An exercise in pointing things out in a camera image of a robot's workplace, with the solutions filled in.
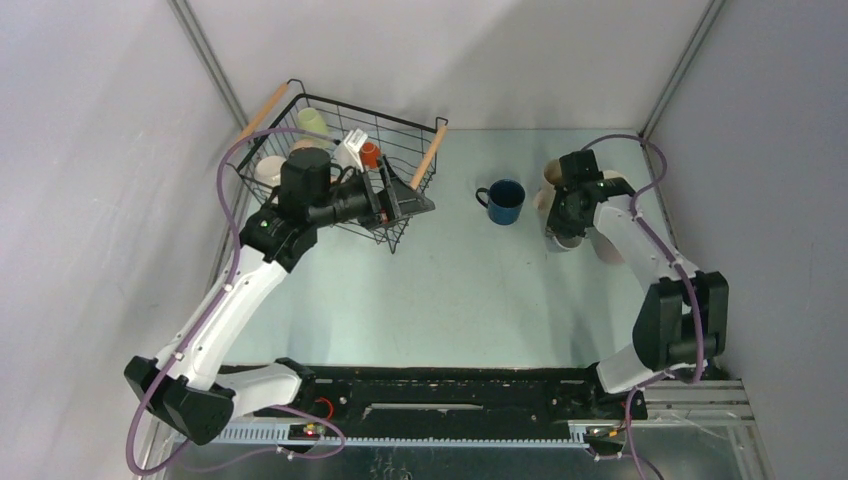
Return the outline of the dark blue mug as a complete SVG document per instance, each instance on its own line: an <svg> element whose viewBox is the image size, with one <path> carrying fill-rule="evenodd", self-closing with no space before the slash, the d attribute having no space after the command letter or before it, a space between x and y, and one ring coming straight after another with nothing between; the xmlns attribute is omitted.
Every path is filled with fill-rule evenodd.
<svg viewBox="0 0 848 480"><path fill-rule="evenodd" d="M495 224L509 226L517 222L526 199L523 186L512 179L501 179L489 187L480 187L475 199Z"/></svg>

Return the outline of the pale yellow mug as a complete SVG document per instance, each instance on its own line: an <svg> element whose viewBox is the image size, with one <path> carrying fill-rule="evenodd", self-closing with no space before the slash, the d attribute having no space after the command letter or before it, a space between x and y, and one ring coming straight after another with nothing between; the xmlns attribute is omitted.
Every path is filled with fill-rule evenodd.
<svg viewBox="0 0 848 480"><path fill-rule="evenodd" d="M604 170L602 172L604 179L624 179L627 180L626 176L616 170Z"/></svg>

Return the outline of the floral painted ceramic mug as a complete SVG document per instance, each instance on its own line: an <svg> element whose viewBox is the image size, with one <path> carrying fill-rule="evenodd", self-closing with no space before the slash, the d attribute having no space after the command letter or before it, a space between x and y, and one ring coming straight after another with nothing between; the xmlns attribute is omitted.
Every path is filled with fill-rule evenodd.
<svg viewBox="0 0 848 480"><path fill-rule="evenodd" d="M537 191L533 205L540 212L545 213L553 205L556 188L563 184L563 173L558 159L549 161L543 169L542 183Z"/></svg>

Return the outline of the lilac mug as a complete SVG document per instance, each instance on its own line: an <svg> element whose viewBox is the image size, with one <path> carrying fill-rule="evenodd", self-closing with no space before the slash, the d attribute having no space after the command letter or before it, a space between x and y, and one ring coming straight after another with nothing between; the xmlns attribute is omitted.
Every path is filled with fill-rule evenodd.
<svg viewBox="0 0 848 480"><path fill-rule="evenodd" d="M621 265L625 262L622 254L604 234L591 230L589 239L596 256L605 264Z"/></svg>

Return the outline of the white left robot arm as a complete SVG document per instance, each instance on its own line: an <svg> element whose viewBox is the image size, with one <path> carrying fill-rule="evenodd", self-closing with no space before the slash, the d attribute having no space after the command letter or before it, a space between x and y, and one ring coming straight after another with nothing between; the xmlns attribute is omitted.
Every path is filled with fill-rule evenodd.
<svg viewBox="0 0 848 480"><path fill-rule="evenodd" d="M324 147L291 151L270 198L243 226L232 227L231 263L191 319L155 357L128 363L125 376L141 409L197 445L258 410L280 405L292 416L311 412L316 390L299 365L277 360L224 374L224 357L266 297L316 245L321 228L355 223L387 230L434 209L420 185L445 133L437 130L410 180L386 161L373 169L362 165L361 130L328 139Z"/></svg>

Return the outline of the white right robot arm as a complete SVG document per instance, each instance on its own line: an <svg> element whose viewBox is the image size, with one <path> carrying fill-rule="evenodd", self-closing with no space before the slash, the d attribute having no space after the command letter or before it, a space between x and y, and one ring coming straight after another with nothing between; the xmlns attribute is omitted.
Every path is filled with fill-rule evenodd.
<svg viewBox="0 0 848 480"><path fill-rule="evenodd" d="M702 380L709 360L723 353L729 285L671 249L640 211L637 193L622 177L607 178L593 150L560 157L546 229L573 240L591 231L605 237L637 279L644 299L631 341L586 369L585 411L606 418L631 391L669 376Z"/></svg>

